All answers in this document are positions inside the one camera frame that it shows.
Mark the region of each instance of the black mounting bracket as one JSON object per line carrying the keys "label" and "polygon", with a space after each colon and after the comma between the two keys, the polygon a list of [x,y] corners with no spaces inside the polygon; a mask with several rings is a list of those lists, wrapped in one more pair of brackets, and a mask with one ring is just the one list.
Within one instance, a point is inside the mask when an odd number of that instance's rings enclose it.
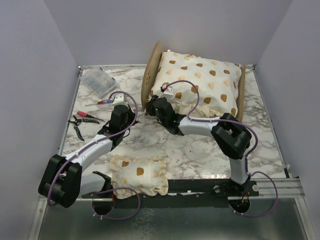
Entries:
{"label": "black mounting bracket", "polygon": [[183,133],[179,129],[180,121],[186,117],[186,115],[175,113],[170,102],[165,97],[155,99],[153,101],[153,107],[158,122],[173,135],[183,136]]}
{"label": "black mounting bracket", "polygon": [[[116,105],[111,113],[110,121],[108,121],[97,134],[110,136],[127,128],[135,118],[135,113],[125,105]],[[117,136],[111,137],[112,149],[118,146],[123,140],[125,132]]]}
{"label": "black mounting bracket", "polygon": [[[223,114],[220,119],[238,122],[230,113]],[[220,121],[212,128],[211,134],[222,152],[231,159],[242,159],[246,149],[250,147],[252,135],[239,124]]]}
{"label": "black mounting bracket", "polygon": [[[168,180],[168,194],[161,196],[148,196],[139,194],[141,208],[196,208],[196,207],[215,207],[228,208],[228,197],[243,197],[247,192],[249,197],[259,195],[258,191],[253,190],[255,181],[248,181],[244,185],[238,185],[230,179],[179,179]],[[86,194],[82,198],[93,199],[93,204],[105,212],[110,210],[110,206],[118,209],[131,209],[137,207],[135,196],[112,201],[95,201],[94,199],[111,199],[112,193],[106,194]]]}
{"label": "black mounting bracket", "polygon": [[[40,182],[38,193],[48,197],[49,189],[58,170],[66,162],[66,158],[54,155],[50,158]],[[68,208],[77,199],[80,193],[82,166],[79,163],[70,162],[64,169],[64,175],[60,175],[55,182],[51,194],[51,200]]]}

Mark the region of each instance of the pillow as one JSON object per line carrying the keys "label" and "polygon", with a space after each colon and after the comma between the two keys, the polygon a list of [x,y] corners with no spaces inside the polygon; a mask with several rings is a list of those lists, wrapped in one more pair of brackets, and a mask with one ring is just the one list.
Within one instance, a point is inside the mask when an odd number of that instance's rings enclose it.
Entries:
{"label": "pillow", "polygon": [[[160,96],[161,86],[177,80],[188,80],[196,85],[200,101],[192,117],[215,117],[224,113],[237,115],[238,83],[242,75],[240,66],[189,54],[163,52],[152,95]],[[196,90],[186,82],[172,85],[173,99],[169,100],[179,114],[188,114],[197,102]]]}
{"label": "pillow", "polygon": [[[159,156],[152,158],[134,158],[115,155],[110,161],[113,188],[133,188],[138,193],[155,196],[166,195],[169,185],[165,177],[166,161]],[[128,189],[114,191],[118,199],[126,199],[135,195]]]}

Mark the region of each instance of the metal sheet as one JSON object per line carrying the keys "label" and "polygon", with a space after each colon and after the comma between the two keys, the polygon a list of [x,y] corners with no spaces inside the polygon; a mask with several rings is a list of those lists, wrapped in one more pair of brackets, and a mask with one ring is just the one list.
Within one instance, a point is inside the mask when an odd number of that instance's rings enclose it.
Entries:
{"label": "metal sheet", "polygon": [[[248,213],[261,213],[269,199],[251,201]],[[133,209],[116,209],[113,217]],[[40,240],[306,240],[294,199],[280,199],[275,211],[259,218],[245,218],[229,208],[144,208],[126,221],[93,217],[90,201],[77,201],[68,209],[47,207]]]}

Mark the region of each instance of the screw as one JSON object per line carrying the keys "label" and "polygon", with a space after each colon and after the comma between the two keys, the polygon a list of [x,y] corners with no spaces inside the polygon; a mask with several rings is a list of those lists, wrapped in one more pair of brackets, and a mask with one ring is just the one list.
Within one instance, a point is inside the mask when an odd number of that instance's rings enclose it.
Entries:
{"label": "screw", "polygon": [[218,185],[215,185],[213,187],[213,190],[216,192],[216,193],[220,193],[220,187]]}
{"label": "screw", "polygon": [[256,184],[253,185],[253,186],[252,186],[252,190],[255,191],[255,192],[258,192],[258,191],[259,191],[258,185],[256,185]]}

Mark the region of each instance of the large pillow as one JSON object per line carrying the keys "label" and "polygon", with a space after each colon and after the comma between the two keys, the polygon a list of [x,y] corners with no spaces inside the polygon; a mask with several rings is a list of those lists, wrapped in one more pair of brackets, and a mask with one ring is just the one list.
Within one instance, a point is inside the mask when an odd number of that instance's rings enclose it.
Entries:
{"label": "large pillow", "polygon": [[[188,80],[197,86],[200,95],[199,106],[191,114],[192,117],[215,117],[224,113],[236,116],[241,74],[238,64],[165,51],[150,99],[152,95],[162,94],[160,88],[164,84]],[[186,82],[172,87],[174,98],[170,103],[176,113],[187,114],[197,102],[196,90]]]}

